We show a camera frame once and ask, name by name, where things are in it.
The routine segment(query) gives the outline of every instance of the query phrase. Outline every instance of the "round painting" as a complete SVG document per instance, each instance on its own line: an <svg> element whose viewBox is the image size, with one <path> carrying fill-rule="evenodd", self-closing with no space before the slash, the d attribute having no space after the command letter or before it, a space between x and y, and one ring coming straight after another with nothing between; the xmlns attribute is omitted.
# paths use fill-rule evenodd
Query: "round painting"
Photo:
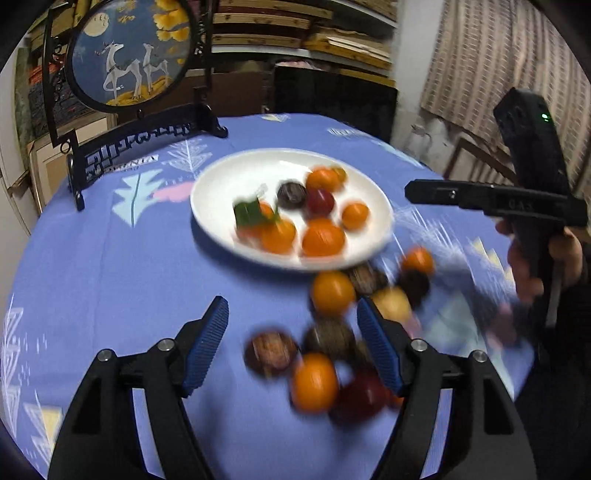
<svg viewBox="0 0 591 480"><path fill-rule="evenodd" d="M111 0L93 8L68 49L74 93L103 111L133 108L160 96L184 75L192 54L193 14L186 5Z"/></svg>

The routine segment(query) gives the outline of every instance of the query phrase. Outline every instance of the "painted moon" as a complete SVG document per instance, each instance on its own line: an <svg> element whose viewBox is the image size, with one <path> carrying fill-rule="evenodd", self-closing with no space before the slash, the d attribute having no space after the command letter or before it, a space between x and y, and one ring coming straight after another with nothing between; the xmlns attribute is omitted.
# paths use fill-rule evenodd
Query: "painted moon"
<svg viewBox="0 0 591 480"><path fill-rule="evenodd" d="M105 33L109 27L109 15L106 13L96 14L84 27L84 33L91 37L98 37Z"/></svg>

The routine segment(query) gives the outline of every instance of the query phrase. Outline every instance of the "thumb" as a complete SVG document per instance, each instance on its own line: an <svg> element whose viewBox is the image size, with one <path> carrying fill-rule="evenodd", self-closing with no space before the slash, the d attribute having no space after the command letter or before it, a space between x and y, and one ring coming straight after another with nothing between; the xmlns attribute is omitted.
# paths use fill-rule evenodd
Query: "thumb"
<svg viewBox="0 0 591 480"><path fill-rule="evenodd" d="M564 262L564 288L576 284L583 272L583 248L573 233L565 228L564 234L550 239L550 256Z"/></svg>

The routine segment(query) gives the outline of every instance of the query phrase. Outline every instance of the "round black frame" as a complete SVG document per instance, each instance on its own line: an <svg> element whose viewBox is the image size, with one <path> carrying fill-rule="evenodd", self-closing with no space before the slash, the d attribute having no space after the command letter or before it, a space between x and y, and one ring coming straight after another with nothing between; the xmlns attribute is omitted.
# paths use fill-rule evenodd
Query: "round black frame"
<svg viewBox="0 0 591 480"><path fill-rule="evenodd" d="M187 3L186 0L176 0L180 4L181 8L183 8L187 12L187 16L189 18L189 35L190 35L190 37L189 37L189 55L187 55L187 58L185 59L185 63L183 65L183 67L181 68L181 70L179 71L177 77L168 86L168 88L166 88L166 90L164 90L163 92L159 93L158 95L146 100L145 102L136 103L134 105L107 105L105 103L100 103L97 100L94 100L92 97L85 94L84 91L80 88L80 86L76 82L76 77L74 75L74 70L72 68L72 57L74 55L74 46L76 45L76 42L78 41L78 37L80 36L80 33L82 32L82 30L84 29L84 27L86 26L88 21L92 17L94 17L95 14L105 6L105 4L108 4L110 2L115 2L115 1L118 1L118 0L103 0L102 2L97 3L90 10L88 10L86 15L72 29L72 36L70 37L70 41L68 42L68 49L67 49L67 53L66 53L66 64L64 65L64 71L65 71L66 80L68 82L68 85L70 86L70 89L72 90L74 95L82 103L84 103L88 108L92 108L93 110L97 110L99 112L104 112L104 113L117 113L117 112L128 112L128 111L138 112L142 108L144 108L145 106L150 105L151 103L164 98L166 95L168 95L170 92L172 92L178 86L178 84L181 82L181 80L184 79L185 74L187 73L187 71L189 69L189 64L190 64L189 60L190 60L191 56L195 55L195 51L197 49L197 37L199 36L199 29L197 27L197 19L195 19L195 13L193 12L193 9L191 9L191 7L189 6L189 4Z"/></svg>

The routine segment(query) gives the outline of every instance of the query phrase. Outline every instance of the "black sleeve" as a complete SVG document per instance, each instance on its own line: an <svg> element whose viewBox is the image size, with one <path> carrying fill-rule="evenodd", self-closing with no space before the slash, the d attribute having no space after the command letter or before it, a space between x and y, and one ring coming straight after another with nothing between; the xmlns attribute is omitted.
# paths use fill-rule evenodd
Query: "black sleeve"
<svg viewBox="0 0 591 480"><path fill-rule="evenodd" d="M583 275L562 294L556 329L515 402L541 480L591 478L591 248L583 252Z"/></svg>

